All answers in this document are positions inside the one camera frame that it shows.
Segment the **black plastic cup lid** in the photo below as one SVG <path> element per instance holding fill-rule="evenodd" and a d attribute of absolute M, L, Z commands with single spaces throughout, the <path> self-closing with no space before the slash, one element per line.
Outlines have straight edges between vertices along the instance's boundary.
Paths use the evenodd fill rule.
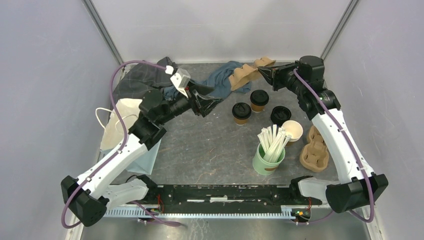
<path fill-rule="evenodd" d="M 253 105 L 262 107 L 268 104 L 270 97 L 265 90 L 259 89 L 253 91 L 249 99 Z"/>

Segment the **brown paper coffee cup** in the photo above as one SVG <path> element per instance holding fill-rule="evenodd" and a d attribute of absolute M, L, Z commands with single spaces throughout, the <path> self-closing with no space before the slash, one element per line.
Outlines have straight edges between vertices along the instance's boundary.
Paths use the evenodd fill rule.
<path fill-rule="evenodd" d="M 260 113 L 264 110 L 265 105 L 256 105 L 254 103 L 250 104 L 251 110 L 255 113 Z"/>

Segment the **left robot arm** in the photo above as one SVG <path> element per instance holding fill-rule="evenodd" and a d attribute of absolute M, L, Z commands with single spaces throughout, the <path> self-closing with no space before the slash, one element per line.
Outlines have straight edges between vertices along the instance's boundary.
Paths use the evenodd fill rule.
<path fill-rule="evenodd" d="M 116 147 L 77 178 L 68 175 L 61 181 L 65 203 L 62 215 L 70 210 L 78 218 L 73 225 L 66 224 L 63 219 L 63 227 L 71 229 L 79 224 L 90 227 L 115 207 L 140 200 L 145 204 L 153 203 L 157 190 L 141 179 L 120 185 L 113 185 L 112 181 L 162 139 L 167 132 L 165 123 L 188 110 L 198 116 L 207 116 L 223 101 L 210 96 L 213 91 L 213 87 L 189 82 L 174 100 L 167 101 L 160 90 L 148 90 L 139 104 L 137 120 L 129 129 L 124 129 L 123 139 Z"/>

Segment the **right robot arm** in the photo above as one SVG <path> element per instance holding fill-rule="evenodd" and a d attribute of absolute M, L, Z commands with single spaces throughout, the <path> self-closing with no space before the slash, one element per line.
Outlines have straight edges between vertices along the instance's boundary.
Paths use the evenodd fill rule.
<path fill-rule="evenodd" d="M 357 218 L 356 209 L 369 206 L 366 222 L 371 222 L 375 202 L 389 182 L 367 163 L 348 130 L 337 97 L 324 86 L 323 59 L 306 55 L 289 64 L 260 66 L 258 71 L 274 91 L 287 88 L 296 94 L 300 108 L 323 137 L 338 175 L 337 183 L 312 176 L 295 178 L 289 199 L 295 204 L 309 197 L 319 199 L 335 213 L 349 211 Z"/>

